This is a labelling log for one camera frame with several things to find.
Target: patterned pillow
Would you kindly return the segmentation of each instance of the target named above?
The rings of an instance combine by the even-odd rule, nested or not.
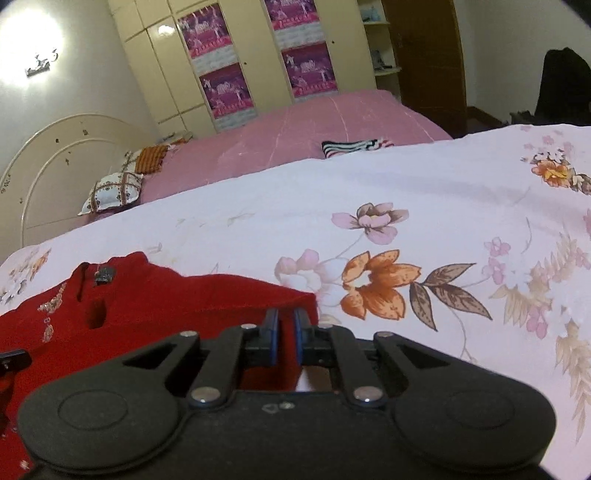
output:
[[[168,145],[155,145],[142,149],[137,157],[134,154],[132,158],[135,157],[135,172],[142,174],[159,172],[167,151]]]
[[[134,203],[142,189],[142,175],[129,172],[113,173],[101,178],[90,191],[78,215],[103,212]]]

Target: orange pillow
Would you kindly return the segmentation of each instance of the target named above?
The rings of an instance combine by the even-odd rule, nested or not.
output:
[[[142,174],[156,173],[162,168],[162,160],[168,151],[168,145],[155,145],[144,148],[135,160],[135,172]]]

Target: bolt head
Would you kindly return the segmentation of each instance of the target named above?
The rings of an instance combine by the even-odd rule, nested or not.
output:
[[[210,403],[221,396],[220,391],[213,387],[199,387],[191,392],[191,398],[199,403]]]
[[[359,387],[354,390],[353,396],[359,401],[370,403],[373,401],[378,401],[380,398],[382,398],[384,396],[384,392],[378,387]]]

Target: pink flower print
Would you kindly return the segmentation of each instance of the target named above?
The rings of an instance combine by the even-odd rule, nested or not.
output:
[[[536,336],[542,340],[548,333],[548,323],[544,318],[545,311],[548,307],[532,307],[528,312],[527,323],[525,328],[528,332],[536,334]]]
[[[587,270],[591,270],[591,262],[589,262],[587,255],[588,254],[583,252],[580,248],[577,248],[577,251],[574,255],[577,262],[577,267],[585,267]]]
[[[574,150],[574,145],[571,142],[564,142],[563,148],[564,153],[570,155]]]
[[[482,268],[482,274],[486,278],[491,278],[495,285],[503,285],[505,281],[505,264],[500,263],[496,258],[490,257],[488,265]]]
[[[368,239],[377,245],[392,243],[398,231],[391,225],[408,218],[408,210],[393,210],[392,203],[366,203],[357,209],[356,216],[333,213],[332,222],[348,230],[364,229]]]
[[[307,249],[298,260],[281,257],[275,265],[275,278],[284,287],[316,294],[319,306],[336,307],[347,292],[341,275],[345,258],[320,262],[318,252]]]
[[[585,228],[591,239],[591,209],[587,209],[587,215],[584,215],[583,220],[585,222]]]
[[[511,246],[502,242],[497,236],[492,239],[492,242],[485,242],[484,246],[490,251],[492,257],[502,257],[511,250]]]

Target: red cloth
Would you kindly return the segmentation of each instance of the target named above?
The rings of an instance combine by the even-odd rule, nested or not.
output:
[[[76,268],[54,313],[39,307],[58,296],[60,285],[0,317],[0,352],[24,348],[33,358],[33,364],[19,372],[14,383],[8,376],[0,379],[0,407],[9,420],[0,440],[3,480],[18,478],[30,466],[15,421],[18,407],[32,390],[183,330],[197,330],[202,338],[212,338],[230,326],[260,324],[267,309],[278,308],[279,365],[250,369],[241,387],[292,390],[296,385],[300,367],[293,326],[286,320],[293,308],[303,307],[316,323],[313,294],[234,275],[182,277],[150,264],[140,252],[112,258],[108,265],[115,267],[115,278],[97,287],[93,286],[97,265]]]

